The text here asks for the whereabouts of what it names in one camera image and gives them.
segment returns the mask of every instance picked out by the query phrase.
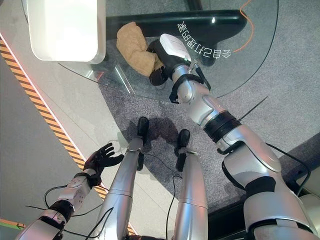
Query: gray carpet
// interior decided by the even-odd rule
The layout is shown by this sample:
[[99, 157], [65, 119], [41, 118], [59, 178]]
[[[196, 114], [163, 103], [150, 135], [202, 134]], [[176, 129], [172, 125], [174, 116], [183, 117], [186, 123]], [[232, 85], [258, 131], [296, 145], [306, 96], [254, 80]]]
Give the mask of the gray carpet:
[[[262, 16], [261, 7], [256, 11]], [[319, 11], [320, 2], [317, 0], [309, 1], [308, 5], [298, 0], [280, 0], [275, 38], [266, 61], [245, 85], [221, 98], [230, 112], [239, 118], [268, 96], [243, 123], [264, 140], [285, 151], [320, 132]], [[258, 39], [264, 37], [266, 35], [255, 35]], [[238, 61], [233, 64], [234, 71], [229, 72], [240, 76], [242, 72], [238, 65], [243, 63]], [[221, 170], [223, 156], [216, 153], [213, 142], [203, 130], [186, 117], [181, 105], [126, 94], [104, 85], [100, 85], [100, 88], [128, 141], [135, 133], [138, 118], [146, 116], [150, 119], [150, 141], [144, 151], [157, 155], [163, 162], [147, 155], [144, 163], [169, 191], [173, 192], [171, 176], [175, 171], [175, 138], [181, 129], [187, 128], [192, 135], [191, 147], [200, 153], [209, 210], [212, 212], [243, 199], [244, 192], [235, 188]], [[319, 160], [315, 157], [310, 161], [314, 163]], [[297, 174], [297, 167], [302, 169], [295, 162], [284, 160], [284, 175], [292, 178]]]

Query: wire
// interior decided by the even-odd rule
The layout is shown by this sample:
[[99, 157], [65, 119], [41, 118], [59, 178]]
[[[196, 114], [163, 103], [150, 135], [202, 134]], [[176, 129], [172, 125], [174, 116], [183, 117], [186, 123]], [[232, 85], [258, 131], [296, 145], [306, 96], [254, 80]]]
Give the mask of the wire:
[[303, 182], [301, 183], [298, 191], [296, 192], [296, 195], [299, 197], [299, 194], [301, 193], [302, 189], [304, 188], [304, 185], [306, 184], [306, 182], [309, 180], [310, 178], [310, 175], [311, 175], [311, 171], [310, 171], [310, 168], [307, 166], [307, 164], [305, 164], [303, 161], [301, 161], [300, 159], [296, 158], [295, 156], [292, 156], [291, 154], [289, 153], [286, 153], [285, 151], [277, 148], [276, 146], [273, 146], [269, 143], [265, 143], [267, 144], [269, 147], [279, 151], [280, 153], [284, 154], [284, 155], [287, 155], [289, 158], [292, 158], [293, 160], [296, 160], [298, 163], [300, 163], [301, 165], [303, 165], [305, 167], [305, 169], [307, 170], [307, 174], [306, 174], [306, 177], [305, 179], [303, 180]]
[[39, 210], [46, 210], [46, 209], [44, 209], [44, 208], [37, 207], [37, 206], [29, 206], [29, 205], [25, 205], [25, 207], [33, 208], [33, 209], [39, 209]]
[[48, 205], [48, 202], [47, 202], [47, 195], [48, 195], [48, 193], [50, 193], [51, 191], [53, 191], [53, 190], [55, 190], [55, 189], [63, 189], [63, 188], [65, 188], [65, 187], [67, 187], [67, 185], [55, 186], [55, 187], [52, 187], [52, 188], [50, 188], [49, 190], [47, 190], [47, 191], [45, 192], [45, 194], [43, 195], [43, 201], [44, 201], [44, 204], [45, 204], [45, 206], [46, 206], [47, 208], [49, 208], [49, 205]]
[[[105, 225], [106, 225], [106, 222], [107, 222], [107, 220], [108, 220], [108, 218], [109, 218], [109, 216], [110, 216], [110, 214], [111, 214], [111, 212], [112, 212], [113, 209], [114, 209], [114, 208], [111, 207], [111, 208], [108, 209], [108, 211], [106, 211], [106, 212], [103, 214], [103, 216], [101, 217], [101, 219], [97, 222], [97, 224], [93, 227], [93, 229], [89, 232], [88, 235], [84, 235], [84, 234], [81, 234], [81, 233], [69, 231], [69, 230], [66, 230], [66, 229], [63, 230], [63, 231], [64, 231], [64, 232], [67, 232], [67, 233], [69, 233], [69, 234], [73, 234], [73, 235], [77, 235], [77, 236], [80, 236], [80, 237], [84, 237], [85, 240], [98, 238], [98, 237], [100, 237], [102, 231], [104, 230], [104, 227], [105, 227]], [[90, 236], [90, 235], [94, 232], [94, 230], [99, 226], [99, 224], [102, 222], [102, 220], [104, 219], [104, 217], [107, 215], [108, 212], [109, 212], [109, 214], [108, 214], [108, 216], [106, 217], [106, 219], [105, 219], [105, 221], [104, 221], [104, 223], [103, 223], [102, 229], [101, 229], [101, 231], [99, 232], [99, 234], [98, 234], [97, 236]]]
[[103, 203], [101, 203], [100, 205], [96, 206], [95, 208], [92, 208], [91, 210], [87, 211], [86, 213], [82, 213], [82, 214], [78, 214], [78, 215], [73, 215], [72, 218], [73, 218], [73, 217], [84, 216], [84, 215], [86, 215], [86, 214], [88, 214], [88, 213], [91, 213], [92, 211], [94, 211], [94, 210], [96, 210], [97, 208], [101, 207], [102, 204], [103, 204]]
[[104, 186], [99, 185], [99, 186], [97, 186], [97, 187], [100, 187], [100, 188], [102, 188], [102, 189], [105, 189], [105, 190], [107, 190], [107, 191], [109, 192], [109, 189], [106, 188], [106, 187], [104, 187]]
[[246, 43], [245, 43], [242, 47], [234, 50], [234, 51], [233, 51], [234, 53], [236, 53], [236, 52], [244, 49], [244, 48], [251, 42], [252, 37], [254, 36], [255, 25], [254, 25], [254, 23], [251, 21], [251, 19], [250, 19], [249, 17], [247, 17], [247, 16], [244, 14], [244, 12], [242, 11], [242, 9], [243, 9], [245, 6], [247, 6], [250, 2], [251, 2], [251, 0], [248, 0], [245, 4], [243, 4], [243, 5], [240, 7], [239, 10], [240, 10], [241, 15], [242, 15], [245, 19], [247, 19], [247, 21], [250, 23], [250, 25], [251, 25], [251, 34], [250, 34], [249, 39], [246, 41]]
[[[81, 213], [81, 214], [78, 214], [78, 215], [73, 215], [73, 216], [72, 216], [72, 218], [73, 218], [73, 217], [80, 217], [80, 216], [84, 216], [84, 215], [86, 215], [86, 214], [88, 214], [88, 213], [91, 213], [92, 211], [94, 211], [94, 210], [96, 210], [97, 208], [101, 207], [101, 206], [102, 206], [102, 204], [103, 204], [103, 203], [101, 203], [100, 205], [98, 205], [98, 206], [96, 206], [96, 207], [92, 208], [91, 210], [87, 211], [86, 213]], [[38, 207], [38, 206], [25, 205], [25, 207], [33, 208], [33, 209], [39, 209], [39, 210], [47, 210], [47, 209], [45, 209], [45, 208], [41, 208], [41, 207]]]
[[253, 110], [255, 110], [256, 107], [258, 107], [260, 104], [262, 104], [263, 101], [267, 99], [267, 97], [268, 97], [268, 96], [266, 96], [264, 99], [262, 99], [260, 102], [258, 102], [258, 103], [257, 103], [253, 108], [251, 108], [245, 115], [243, 115], [242, 117], [240, 117], [240, 118], [238, 119], [238, 121], [241, 122], [242, 119], [244, 119], [249, 113], [251, 113]]
[[171, 172], [173, 172], [176, 175], [178, 174], [176, 171], [172, 170], [168, 165], [166, 165], [165, 162], [161, 158], [159, 158], [158, 156], [155, 156], [155, 155], [152, 155], [152, 154], [149, 154], [149, 153], [145, 153], [145, 152], [142, 152], [142, 154], [149, 155], [149, 156], [152, 156], [152, 157], [158, 159], [167, 169], [169, 169]]
[[274, 42], [274, 39], [275, 39], [275, 35], [276, 35], [276, 30], [277, 30], [277, 25], [278, 25], [278, 16], [279, 16], [279, 0], [276, 1], [276, 18], [275, 18], [275, 27], [274, 27], [274, 31], [273, 31], [273, 35], [272, 35], [272, 39], [271, 39], [271, 43], [270, 43], [270, 46], [269, 46], [269, 49], [268, 51], [266, 52], [266, 55], [263, 59], [263, 61], [261, 62], [260, 66], [256, 69], [256, 71], [244, 82], [242, 83], [240, 86], [238, 86], [236, 89], [233, 89], [232, 91], [229, 91], [225, 94], [222, 94], [221, 96], [218, 96], [217, 99], [219, 98], [222, 98], [234, 91], [236, 91], [237, 89], [241, 88], [244, 84], [246, 84], [258, 71], [259, 69], [261, 68], [261, 66], [264, 64], [264, 62], [266, 61], [268, 55], [269, 55], [269, 52], [271, 50], [271, 47], [272, 47], [272, 44]]
[[179, 176], [179, 175], [174, 175], [174, 176], [172, 177], [172, 182], [173, 182], [173, 197], [172, 197], [172, 200], [171, 200], [169, 209], [168, 209], [168, 214], [166, 215], [166, 223], [165, 223], [165, 239], [166, 239], [166, 240], [168, 240], [168, 221], [169, 221], [169, 214], [170, 214], [170, 210], [171, 210], [172, 204], [174, 203], [175, 196], [176, 196], [175, 178], [180, 178], [180, 179], [182, 179], [182, 177]]
[[106, 211], [106, 212], [103, 214], [103, 216], [101, 217], [101, 219], [100, 219], [100, 220], [97, 222], [97, 224], [92, 228], [92, 230], [90, 231], [89, 235], [85, 238], [85, 240], [88, 240], [89, 238], [92, 238], [92, 237], [90, 237], [90, 235], [91, 235], [91, 234], [94, 232], [94, 230], [99, 226], [99, 224], [101, 223], [101, 221], [104, 219], [105, 215], [110, 211], [109, 214], [108, 214], [108, 216], [106, 216], [106, 218], [105, 218], [105, 221], [104, 221], [104, 223], [103, 223], [103, 226], [102, 226], [101, 231], [99, 232], [99, 234], [98, 234], [97, 236], [95, 236], [95, 237], [93, 237], [93, 238], [98, 238], [98, 237], [100, 237], [102, 231], [104, 230], [104, 227], [105, 227], [105, 225], [106, 225], [106, 222], [107, 222], [107, 220], [108, 220], [108, 218], [109, 218], [109, 216], [110, 216], [110, 214], [111, 214], [111, 212], [112, 212], [113, 209], [114, 209], [114, 208], [112, 207], [112, 208], [110, 208], [108, 211]]

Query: glass tabletop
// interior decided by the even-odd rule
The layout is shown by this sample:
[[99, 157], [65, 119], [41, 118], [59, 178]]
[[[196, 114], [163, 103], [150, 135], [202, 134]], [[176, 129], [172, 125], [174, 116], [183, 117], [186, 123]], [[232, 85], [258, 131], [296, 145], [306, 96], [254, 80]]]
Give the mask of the glass tabletop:
[[[22, 0], [26, 12], [26, 0]], [[278, 0], [107, 0], [106, 58], [99, 64], [60, 62], [91, 81], [119, 91], [169, 102], [173, 82], [151, 85], [117, 49], [117, 32], [136, 22], [147, 44], [167, 33], [181, 39], [215, 97], [246, 83], [270, 50]]]

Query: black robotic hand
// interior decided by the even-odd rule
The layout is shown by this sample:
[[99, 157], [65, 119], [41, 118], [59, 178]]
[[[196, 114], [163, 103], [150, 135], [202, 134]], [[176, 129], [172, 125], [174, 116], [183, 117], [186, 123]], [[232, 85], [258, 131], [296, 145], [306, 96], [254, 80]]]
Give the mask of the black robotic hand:
[[123, 154], [113, 156], [115, 154], [114, 149], [112, 143], [108, 143], [98, 151], [95, 151], [85, 162], [83, 170], [93, 169], [100, 177], [105, 167], [115, 166], [124, 159]]

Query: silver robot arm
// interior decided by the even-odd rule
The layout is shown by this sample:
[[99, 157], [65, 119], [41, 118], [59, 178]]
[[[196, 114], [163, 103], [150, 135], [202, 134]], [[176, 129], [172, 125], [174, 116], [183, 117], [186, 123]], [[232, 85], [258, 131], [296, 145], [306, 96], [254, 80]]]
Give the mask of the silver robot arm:
[[[91, 168], [82, 173], [90, 176], [96, 171]], [[57, 201], [44, 210], [37, 220], [28, 225], [16, 240], [60, 240], [62, 231], [71, 216], [81, 208], [91, 188], [85, 175], [77, 174], [60, 194]]]
[[84, 170], [73, 177], [58, 199], [20, 232], [16, 240], [61, 240], [65, 225], [81, 208], [92, 187], [101, 183], [104, 167], [116, 165], [123, 159], [123, 155], [111, 157], [112, 150], [109, 143], [94, 152], [85, 162]]
[[[180, 52], [184, 48], [186, 57], [175, 54], [175, 48]], [[174, 83], [171, 101], [177, 98], [187, 109], [188, 116], [216, 143], [217, 151], [226, 155], [223, 172], [235, 186], [246, 191], [244, 218], [248, 237], [256, 240], [319, 239], [302, 202], [286, 186], [276, 155], [256, 133], [210, 95], [199, 77], [191, 74], [190, 56], [183, 43], [163, 34], [148, 50], [157, 53], [164, 64], [158, 70], [162, 79], [165, 81], [169, 77]]]

